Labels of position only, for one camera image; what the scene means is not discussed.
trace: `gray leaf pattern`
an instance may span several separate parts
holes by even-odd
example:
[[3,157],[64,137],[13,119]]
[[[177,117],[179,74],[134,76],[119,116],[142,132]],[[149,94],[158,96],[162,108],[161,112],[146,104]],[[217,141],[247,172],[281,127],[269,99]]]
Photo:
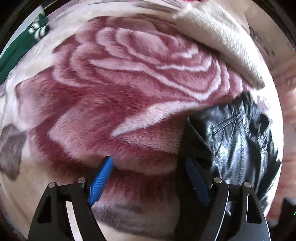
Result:
[[13,124],[5,126],[0,135],[0,172],[11,180],[19,175],[26,139],[26,132],[18,130]]

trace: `metal pin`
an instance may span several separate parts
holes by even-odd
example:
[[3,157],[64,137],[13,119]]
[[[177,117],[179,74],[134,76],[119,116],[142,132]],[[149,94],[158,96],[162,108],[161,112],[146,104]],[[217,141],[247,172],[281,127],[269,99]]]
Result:
[[78,183],[85,183],[85,178],[84,177],[80,177],[77,179]]
[[248,182],[245,182],[245,183],[244,183],[244,186],[245,186],[246,188],[250,188],[252,185],[251,185],[250,183],[248,183]]
[[55,183],[54,182],[51,182],[50,184],[48,184],[48,187],[49,188],[54,188],[55,187]]
[[215,178],[214,178],[214,182],[215,182],[215,183],[221,183],[221,182],[222,182],[222,179],[219,178],[219,177],[215,177]]

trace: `white stripe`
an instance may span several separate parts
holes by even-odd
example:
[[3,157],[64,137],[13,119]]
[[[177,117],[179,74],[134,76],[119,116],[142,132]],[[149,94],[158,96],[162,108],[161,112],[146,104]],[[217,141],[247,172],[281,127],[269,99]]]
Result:
[[46,26],[41,28],[41,30],[40,30],[40,38],[43,38],[45,36],[45,30],[46,30]]
[[35,31],[34,28],[30,28],[28,32],[29,32],[29,34],[32,34],[34,31]]
[[40,29],[41,28],[37,29],[36,32],[35,32],[35,35],[34,35],[34,39],[36,39],[37,41],[40,40],[40,36],[39,36]]
[[38,28],[40,28],[40,24],[39,23],[34,23],[33,27],[34,27],[34,29],[38,29]]

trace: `fuzzy blanket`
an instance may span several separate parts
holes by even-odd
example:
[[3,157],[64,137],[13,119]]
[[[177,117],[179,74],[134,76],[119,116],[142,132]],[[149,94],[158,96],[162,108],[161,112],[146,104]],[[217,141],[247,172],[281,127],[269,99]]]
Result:
[[[184,120],[242,91],[268,116],[281,159],[273,82],[252,89],[215,51],[180,35],[165,11],[137,6],[135,14],[114,3],[126,11],[118,16],[104,4],[79,2],[60,13],[1,86],[0,195],[25,236],[49,182],[71,183],[110,155],[115,169],[93,206],[106,239],[170,239]],[[80,240],[70,206],[69,217]]]

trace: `black leather jacket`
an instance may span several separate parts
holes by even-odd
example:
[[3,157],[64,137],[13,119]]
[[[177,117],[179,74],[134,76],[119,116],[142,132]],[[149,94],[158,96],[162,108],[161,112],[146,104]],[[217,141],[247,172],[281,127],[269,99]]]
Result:
[[267,192],[279,175],[281,162],[268,118],[260,113],[248,93],[229,104],[194,112],[186,120],[177,168],[180,219],[176,230],[182,236],[179,240],[190,240],[201,229],[207,212],[186,175],[187,157],[196,158],[214,177],[221,177],[228,184],[250,182],[263,211],[270,204]]

